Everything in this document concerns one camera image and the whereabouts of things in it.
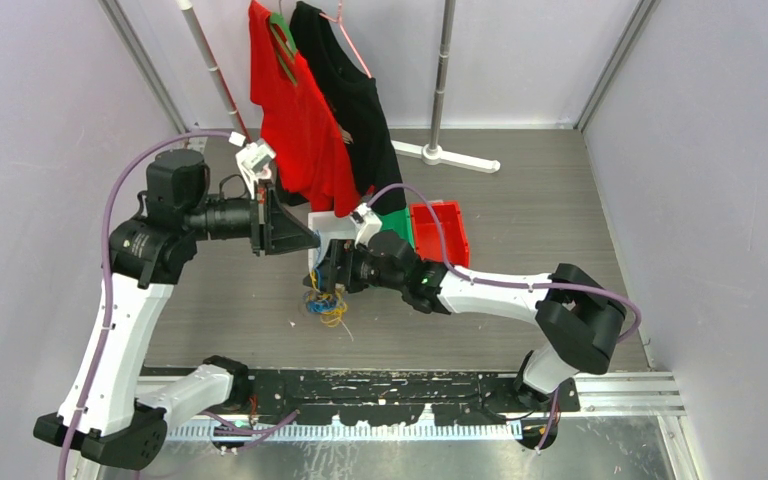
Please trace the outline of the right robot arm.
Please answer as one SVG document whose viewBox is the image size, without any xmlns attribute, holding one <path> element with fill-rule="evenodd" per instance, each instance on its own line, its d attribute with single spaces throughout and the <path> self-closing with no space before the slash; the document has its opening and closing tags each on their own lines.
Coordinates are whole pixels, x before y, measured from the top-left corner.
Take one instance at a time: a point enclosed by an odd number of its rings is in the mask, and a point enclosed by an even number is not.
<svg viewBox="0 0 768 480">
<path fill-rule="evenodd" d="M 424 259 L 392 231 L 367 243 L 330 240 L 313 273 L 313 284 L 328 293 L 384 288 L 424 314 L 476 313 L 536 326 L 546 342 L 526 355 L 514 386 L 518 403 L 531 411 L 574 375 L 606 373 L 626 317 L 616 295 L 575 265 L 538 275 L 477 272 Z"/>
</svg>

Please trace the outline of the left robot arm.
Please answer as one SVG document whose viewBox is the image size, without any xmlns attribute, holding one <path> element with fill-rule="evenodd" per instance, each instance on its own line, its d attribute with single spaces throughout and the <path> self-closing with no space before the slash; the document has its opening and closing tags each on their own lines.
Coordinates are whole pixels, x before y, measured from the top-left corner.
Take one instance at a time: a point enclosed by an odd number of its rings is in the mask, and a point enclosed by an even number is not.
<svg viewBox="0 0 768 480">
<path fill-rule="evenodd" d="M 136 388 L 159 316 L 199 242 L 246 239 L 258 255 L 318 245 L 281 205 L 274 159 L 264 142 L 236 154 L 242 197 L 211 193 L 209 167 L 194 150 L 162 152 L 146 167 L 138 212 L 103 231 L 102 295 L 90 342 L 67 398 L 37 419 L 37 439 L 102 466 L 140 471 L 170 430 L 214 406 L 237 413 L 251 403 L 247 366 L 218 355 L 156 392 Z"/>
</svg>

